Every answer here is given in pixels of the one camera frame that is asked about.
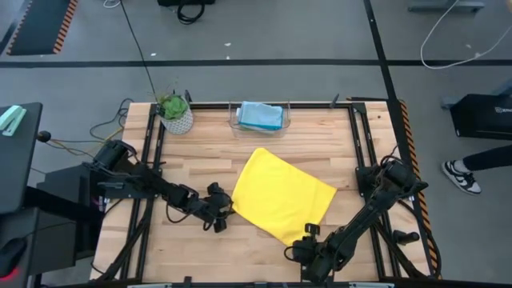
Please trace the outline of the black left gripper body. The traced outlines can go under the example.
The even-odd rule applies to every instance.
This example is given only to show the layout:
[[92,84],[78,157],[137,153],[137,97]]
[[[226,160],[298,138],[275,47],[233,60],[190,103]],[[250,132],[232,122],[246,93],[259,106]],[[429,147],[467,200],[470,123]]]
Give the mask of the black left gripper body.
[[207,197],[200,199],[195,216],[203,220],[204,231],[213,227],[215,233],[223,232],[227,228],[227,218],[234,213],[234,202],[217,182],[207,187],[207,193]]

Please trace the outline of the black box with white logo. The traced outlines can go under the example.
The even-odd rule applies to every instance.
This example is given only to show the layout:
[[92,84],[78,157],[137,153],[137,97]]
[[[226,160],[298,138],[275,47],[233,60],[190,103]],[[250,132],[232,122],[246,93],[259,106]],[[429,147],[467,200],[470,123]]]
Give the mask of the black box with white logo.
[[512,140],[512,95],[467,94],[450,114],[458,137]]

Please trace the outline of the orange black hazard strip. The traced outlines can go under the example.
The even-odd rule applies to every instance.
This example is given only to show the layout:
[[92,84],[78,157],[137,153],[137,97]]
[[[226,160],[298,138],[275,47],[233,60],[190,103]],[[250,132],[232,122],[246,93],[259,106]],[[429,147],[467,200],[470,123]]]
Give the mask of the orange black hazard strip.
[[[406,144],[407,148],[409,150],[409,157],[410,162],[412,165],[412,170],[414,174],[418,177],[420,177],[420,171],[419,171],[419,164],[417,161],[417,155],[415,151],[415,145],[413,140],[413,134],[409,122],[409,114],[408,109],[403,100],[399,100],[400,110],[402,113],[402,120],[403,125],[405,129],[405,136],[406,136]],[[431,225],[430,225],[430,219],[428,215],[428,207],[426,204],[426,198],[423,193],[423,191],[420,191],[417,193],[417,195],[414,197],[413,200],[414,208],[419,212],[419,221],[422,224],[423,231],[426,233],[426,240],[424,240],[424,244],[426,245],[426,259],[427,264],[430,268],[430,271],[435,279],[442,279],[441,275],[441,257],[438,256],[438,248],[434,246],[434,240],[429,238],[429,236],[432,236],[431,234]]]

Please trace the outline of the black aluminium table frame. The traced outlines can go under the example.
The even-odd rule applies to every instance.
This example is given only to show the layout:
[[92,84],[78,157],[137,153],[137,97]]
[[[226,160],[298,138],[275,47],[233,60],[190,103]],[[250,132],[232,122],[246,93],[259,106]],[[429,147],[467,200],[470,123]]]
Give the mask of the black aluminium table frame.
[[[291,124],[280,138],[236,138],[228,124],[228,104],[200,102],[192,106],[194,125],[184,135],[151,133],[150,155],[159,156],[162,176],[204,194],[212,182],[226,192],[235,187],[242,168],[255,149],[263,147],[300,170],[334,186],[337,193],[321,222],[327,235],[348,223],[362,208],[355,168],[368,159],[366,142],[355,142],[354,130],[368,130],[374,154],[382,157],[398,149],[402,116],[391,114],[385,102],[367,102],[366,115],[350,114],[347,105],[292,105]],[[130,254],[128,275],[140,274],[144,283],[177,287],[190,278],[192,287],[266,286],[311,288],[300,279],[300,267],[288,260],[284,245],[239,215],[227,219],[221,233],[204,231],[200,219],[154,202],[147,237]],[[144,268],[138,272],[138,259]]]

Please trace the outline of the yellow microfiber towel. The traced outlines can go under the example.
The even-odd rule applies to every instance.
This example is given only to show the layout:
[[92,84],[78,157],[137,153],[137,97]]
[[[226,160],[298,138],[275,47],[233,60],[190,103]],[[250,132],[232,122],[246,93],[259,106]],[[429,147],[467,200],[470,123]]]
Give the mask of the yellow microfiber towel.
[[286,246],[324,218],[337,189],[265,148],[244,165],[232,193],[233,209]]

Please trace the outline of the person's foot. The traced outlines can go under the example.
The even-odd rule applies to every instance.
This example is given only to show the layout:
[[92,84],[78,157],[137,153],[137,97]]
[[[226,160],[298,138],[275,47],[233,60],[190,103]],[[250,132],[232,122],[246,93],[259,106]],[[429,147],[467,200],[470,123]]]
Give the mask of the person's foot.
[[471,172],[460,172],[455,169],[455,161],[448,161],[441,164],[442,172],[453,184],[456,185],[461,191],[472,194],[480,195],[482,189],[476,182]]

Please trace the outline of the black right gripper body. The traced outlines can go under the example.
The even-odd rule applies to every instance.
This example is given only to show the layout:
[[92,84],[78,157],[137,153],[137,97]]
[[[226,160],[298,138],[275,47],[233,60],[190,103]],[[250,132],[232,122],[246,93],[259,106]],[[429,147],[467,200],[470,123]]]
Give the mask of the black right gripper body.
[[318,242],[320,226],[305,224],[306,236],[296,240],[291,246],[294,262],[301,264],[301,279],[310,282],[325,282],[330,272],[333,274],[344,267],[344,226],[331,232],[323,242]]

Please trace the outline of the succulent in patterned white pot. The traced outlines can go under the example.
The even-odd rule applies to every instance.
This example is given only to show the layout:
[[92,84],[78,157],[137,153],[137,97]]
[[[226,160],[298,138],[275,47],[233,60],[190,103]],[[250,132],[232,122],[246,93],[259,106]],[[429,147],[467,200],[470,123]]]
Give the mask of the succulent in patterned white pot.
[[185,97],[180,94],[162,94],[157,100],[157,114],[169,133],[186,134],[191,130],[194,116]]

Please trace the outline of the black side desk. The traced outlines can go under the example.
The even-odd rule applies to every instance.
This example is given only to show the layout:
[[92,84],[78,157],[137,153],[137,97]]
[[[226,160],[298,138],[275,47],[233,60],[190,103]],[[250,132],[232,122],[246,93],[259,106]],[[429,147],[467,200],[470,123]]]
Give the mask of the black side desk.
[[[40,102],[13,106],[25,108],[26,114],[13,136],[0,132],[0,214],[22,207],[42,114]],[[0,107],[0,116],[10,107]]]

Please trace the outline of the clear plastic bin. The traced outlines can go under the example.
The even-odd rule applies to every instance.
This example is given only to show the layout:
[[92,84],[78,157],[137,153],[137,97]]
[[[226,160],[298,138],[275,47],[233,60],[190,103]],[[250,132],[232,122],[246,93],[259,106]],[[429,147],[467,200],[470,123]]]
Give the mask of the clear plastic bin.
[[283,115],[283,123],[282,128],[280,130],[264,130],[261,128],[257,128],[255,130],[244,130],[237,127],[235,124],[235,112],[236,109],[241,107],[241,104],[244,101],[241,102],[228,102],[228,124],[236,138],[280,138],[282,137],[287,128],[291,124],[291,103],[290,101],[285,102],[262,102],[267,105],[271,106],[280,106],[283,108],[284,115]]

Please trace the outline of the light blue microfiber towel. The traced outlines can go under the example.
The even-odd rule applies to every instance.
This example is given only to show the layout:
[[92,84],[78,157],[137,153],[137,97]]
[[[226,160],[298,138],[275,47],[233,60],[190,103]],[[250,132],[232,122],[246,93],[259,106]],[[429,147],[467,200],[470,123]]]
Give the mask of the light blue microfiber towel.
[[253,124],[257,128],[264,130],[280,130],[282,128],[284,111],[280,106],[244,101],[241,108],[252,112]]

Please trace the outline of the mint green stapler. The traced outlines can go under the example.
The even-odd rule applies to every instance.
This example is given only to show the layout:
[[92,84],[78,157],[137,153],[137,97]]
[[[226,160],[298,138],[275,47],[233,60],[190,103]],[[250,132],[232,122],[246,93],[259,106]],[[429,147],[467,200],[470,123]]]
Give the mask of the mint green stapler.
[[3,136],[11,137],[26,114],[21,106],[11,106],[0,116],[0,132]]

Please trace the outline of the black mat with orange edge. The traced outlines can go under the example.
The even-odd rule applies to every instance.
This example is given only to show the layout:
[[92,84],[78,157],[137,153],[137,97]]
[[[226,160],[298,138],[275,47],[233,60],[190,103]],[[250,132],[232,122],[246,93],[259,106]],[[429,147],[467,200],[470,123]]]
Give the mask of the black mat with orange edge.
[[0,41],[0,54],[59,54],[77,8],[78,0],[25,0],[21,17]]

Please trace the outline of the person's leg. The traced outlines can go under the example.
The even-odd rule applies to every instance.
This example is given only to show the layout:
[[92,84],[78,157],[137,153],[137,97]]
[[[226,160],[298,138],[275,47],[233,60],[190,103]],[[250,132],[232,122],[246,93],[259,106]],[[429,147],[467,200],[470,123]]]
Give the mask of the person's leg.
[[472,154],[464,157],[462,161],[465,167],[470,171],[512,166],[512,145]]

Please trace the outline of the black equipment cabinet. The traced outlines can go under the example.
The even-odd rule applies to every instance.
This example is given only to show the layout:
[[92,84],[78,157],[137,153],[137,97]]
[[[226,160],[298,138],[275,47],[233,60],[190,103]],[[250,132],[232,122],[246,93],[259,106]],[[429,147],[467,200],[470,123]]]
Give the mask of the black equipment cabinet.
[[[90,200],[89,171],[83,165],[56,170],[37,188],[75,204],[98,207]],[[11,272],[0,275],[0,288],[27,288],[29,277],[75,265],[77,257],[88,257],[95,249],[97,224],[75,221],[34,207],[0,214],[0,249],[20,238],[25,249]]]

